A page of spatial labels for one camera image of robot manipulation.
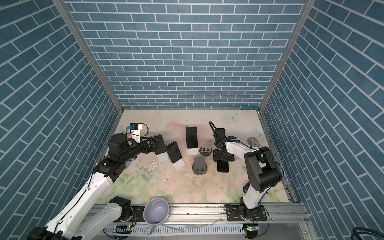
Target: white plastic casing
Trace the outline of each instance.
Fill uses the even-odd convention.
[[[180,168],[184,167],[185,166],[185,162],[182,158],[180,158],[179,160],[177,160],[173,166],[175,166],[176,170],[179,170]]]
[[[97,172],[92,174],[89,189],[88,183],[89,180],[84,184],[84,187],[82,187],[79,192],[73,197],[73,199],[68,203],[68,205],[65,206],[64,209],[56,217],[54,217],[51,221],[47,223],[47,231],[55,232],[56,228],[56,233],[58,231],[62,231],[63,237],[65,237],[66,239],[71,239],[74,236],[76,230],[78,229],[78,226],[80,225],[85,215],[89,212],[89,210],[98,200],[101,194],[109,186],[111,186],[113,182],[110,177],[104,177],[104,174]]]
[[[158,162],[165,162],[166,160],[169,159],[167,152],[160,153],[160,154],[156,155],[156,157],[157,157]]]
[[[81,240],[92,240],[101,229],[121,216],[122,207],[117,203],[108,203],[106,207],[94,215],[85,223],[81,224],[75,233],[75,237],[81,236]]]
[[[255,151],[254,149],[250,149],[250,148],[248,148],[242,144],[239,144],[237,142],[227,142],[227,143],[225,143],[225,147],[229,153],[232,153],[235,156],[237,156],[243,160],[245,160],[244,154],[246,154],[247,152]],[[264,192],[258,192],[252,187],[252,185],[250,185],[248,190],[247,190],[247,193],[243,197],[243,201],[244,201],[245,206],[248,209],[253,209],[253,208],[259,206],[259,202],[264,197]]]
[[[198,148],[188,148],[188,154],[189,155],[198,155],[199,149]]]
[[[130,133],[135,134],[135,135],[131,134],[130,138],[134,139],[137,143],[140,143],[140,136],[141,136],[142,130],[143,130],[143,124],[139,123],[138,130],[131,130],[131,131],[128,130],[128,134],[130,134]]]

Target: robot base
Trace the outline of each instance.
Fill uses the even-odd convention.
[[[228,222],[251,221],[255,216],[257,221],[267,221],[266,213],[261,205],[254,209],[247,209],[242,199],[240,200],[240,205],[224,205],[224,210],[227,212]]]

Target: smartphone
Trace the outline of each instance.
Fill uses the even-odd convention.
[[[217,171],[218,172],[229,172],[229,164],[228,162],[224,162],[221,160],[217,161]]]
[[[164,162],[168,160],[169,157],[167,154],[166,146],[164,144],[163,136],[161,134],[158,134],[158,135],[155,135],[154,137],[157,137],[157,136],[160,136],[161,140],[159,142],[159,146],[155,150],[155,154],[158,162]]]
[[[185,136],[187,139],[187,149],[189,155],[198,155],[197,148],[197,127],[186,127]]]
[[[179,150],[179,147],[176,141],[173,141],[170,144],[168,144],[166,146],[166,150],[171,163],[173,164],[173,166],[175,166],[177,170],[185,166],[185,162],[183,161],[181,152]]]
[[[225,138],[225,128],[217,128],[217,136]]]

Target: black mounting plate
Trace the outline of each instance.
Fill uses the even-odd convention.
[[[143,216],[144,207],[145,207],[145,205],[139,205],[139,206],[132,206],[131,205],[131,208],[133,209],[133,212],[136,213],[136,222],[145,222],[144,221],[144,216]],[[125,222],[121,222],[119,220],[115,220],[113,222],[118,222],[118,223],[121,223],[122,225],[125,224]]]
[[[235,156],[231,153],[220,152],[220,150],[214,150],[214,162],[223,161],[223,162],[233,162],[235,160]]]
[[[239,205],[227,204],[224,206],[224,209],[227,212],[228,222],[252,221],[252,219],[246,220],[241,216]],[[256,213],[256,219],[258,222],[267,221],[266,214],[263,208],[259,207],[255,213]]]

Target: white mug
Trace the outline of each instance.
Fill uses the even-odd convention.
[[[149,225],[147,235],[151,235],[157,226],[162,225],[168,218],[169,205],[167,201],[161,197],[152,199],[144,207],[144,221]]]

